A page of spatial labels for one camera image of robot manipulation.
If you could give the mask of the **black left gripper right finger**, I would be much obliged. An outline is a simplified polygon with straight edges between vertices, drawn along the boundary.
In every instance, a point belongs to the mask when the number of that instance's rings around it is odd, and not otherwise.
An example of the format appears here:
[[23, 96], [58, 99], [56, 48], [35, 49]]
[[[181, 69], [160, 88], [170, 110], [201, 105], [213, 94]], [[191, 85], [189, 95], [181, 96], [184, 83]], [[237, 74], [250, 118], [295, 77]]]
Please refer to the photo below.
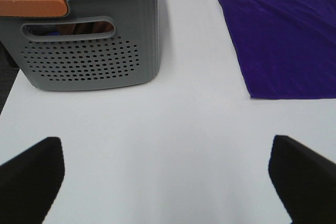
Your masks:
[[273, 140], [268, 174], [292, 223], [335, 223], [335, 163], [285, 136]]

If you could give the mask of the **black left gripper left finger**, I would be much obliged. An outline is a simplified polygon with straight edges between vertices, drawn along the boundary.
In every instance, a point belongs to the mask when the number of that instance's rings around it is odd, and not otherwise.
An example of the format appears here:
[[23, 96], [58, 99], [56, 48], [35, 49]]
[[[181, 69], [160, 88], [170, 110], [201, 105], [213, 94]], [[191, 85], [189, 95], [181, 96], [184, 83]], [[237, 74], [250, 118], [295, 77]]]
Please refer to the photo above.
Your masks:
[[1, 223], [42, 223], [64, 176], [58, 137], [47, 137], [2, 164]]

